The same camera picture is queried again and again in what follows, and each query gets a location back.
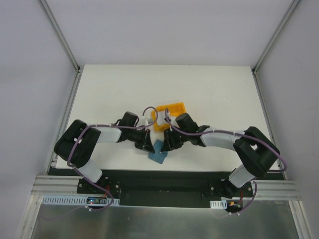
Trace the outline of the blue leather card holder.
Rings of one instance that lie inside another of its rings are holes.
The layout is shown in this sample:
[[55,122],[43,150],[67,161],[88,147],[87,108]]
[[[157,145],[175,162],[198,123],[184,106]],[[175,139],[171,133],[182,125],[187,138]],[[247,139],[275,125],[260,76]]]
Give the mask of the blue leather card holder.
[[163,164],[165,158],[168,155],[167,151],[161,152],[161,148],[163,146],[163,141],[157,139],[154,144],[155,153],[149,153],[148,158],[158,164]]

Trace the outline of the yellow plastic bin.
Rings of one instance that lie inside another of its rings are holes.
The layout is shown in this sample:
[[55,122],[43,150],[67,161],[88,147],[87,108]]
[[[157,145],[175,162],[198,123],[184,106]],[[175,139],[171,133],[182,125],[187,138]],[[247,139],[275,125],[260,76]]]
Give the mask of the yellow plastic bin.
[[[165,109],[168,109],[171,115],[177,117],[183,113],[186,113],[186,109],[183,102],[180,103],[174,103],[174,104],[168,104],[168,105],[162,105],[157,106],[156,111],[165,111]],[[166,129],[170,128],[170,125],[166,122],[166,124],[158,125],[157,122],[154,124],[154,131],[155,132],[163,132]]]

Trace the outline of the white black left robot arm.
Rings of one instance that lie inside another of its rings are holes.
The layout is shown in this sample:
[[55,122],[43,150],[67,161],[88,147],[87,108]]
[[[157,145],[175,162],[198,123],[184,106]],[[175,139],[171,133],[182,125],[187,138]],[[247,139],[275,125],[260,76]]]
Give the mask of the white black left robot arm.
[[67,162],[69,167],[89,179],[88,188],[95,194],[102,193],[105,181],[101,179],[103,172],[91,159],[98,143],[120,143],[131,141],[135,148],[154,153],[150,133],[147,126],[137,126],[139,117],[132,112],[125,112],[123,117],[112,124],[87,125],[75,120],[59,138],[54,153]]

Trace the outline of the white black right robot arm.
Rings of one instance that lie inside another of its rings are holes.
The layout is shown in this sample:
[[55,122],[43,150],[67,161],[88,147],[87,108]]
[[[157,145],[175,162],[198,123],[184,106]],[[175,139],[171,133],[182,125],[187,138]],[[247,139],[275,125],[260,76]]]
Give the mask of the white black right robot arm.
[[264,177],[277,159],[282,159],[279,150],[256,127],[244,131],[215,129],[209,125],[198,126],[188,113],[177,116],[172,124],[168,109],[164,120],[169,128],[164,131],[161,151],[173,151],[190,142],[200,147],[219,147],[235,151],[242,164],[223,181],[225,193],[236,196],[242,186],[254,178]]

